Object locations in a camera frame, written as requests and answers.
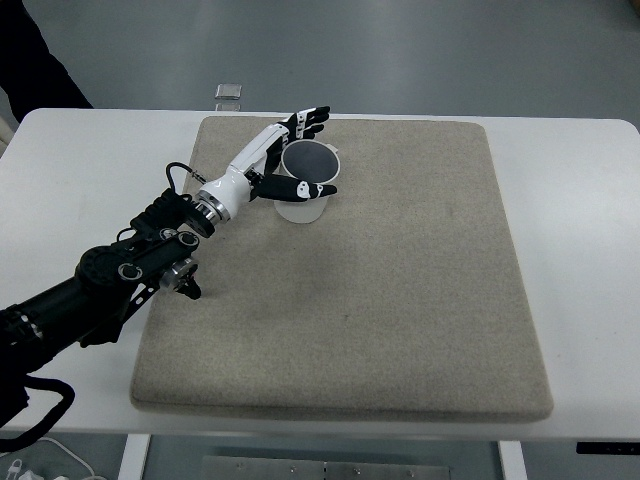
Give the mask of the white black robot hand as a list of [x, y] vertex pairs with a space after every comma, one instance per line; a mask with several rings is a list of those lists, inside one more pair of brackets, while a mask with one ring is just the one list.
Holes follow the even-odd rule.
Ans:
[[312, 182], [275, 173], [285, 148], [314, 139], [329, 116], [328, 106], [315, 107], [265, 127], [234, 157], [222, 177], [203, 184], [196, 209], [216, 225], [234, 218], [256, 198], [304, 204], [336, 194], [337, 188], [325, 180]]

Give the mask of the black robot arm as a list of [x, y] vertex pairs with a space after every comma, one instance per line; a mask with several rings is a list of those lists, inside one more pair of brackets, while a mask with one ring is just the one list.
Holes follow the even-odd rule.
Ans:
[[210, 237], [215, 210], [169, 187], [131, 220], [131, 237], [86, 251], [71, 278], [1, 312], [1, 422], [27, 408], [29, 391], [57, 393], [60, 401], [31, 429], [4, 439], [4, 453], [42, 438], [68, 411], [74, 389], [35, 371], [74, 343], [118, 340], [122, 327], [160, 288], [191, 299], [201, 295], [191, 255]]

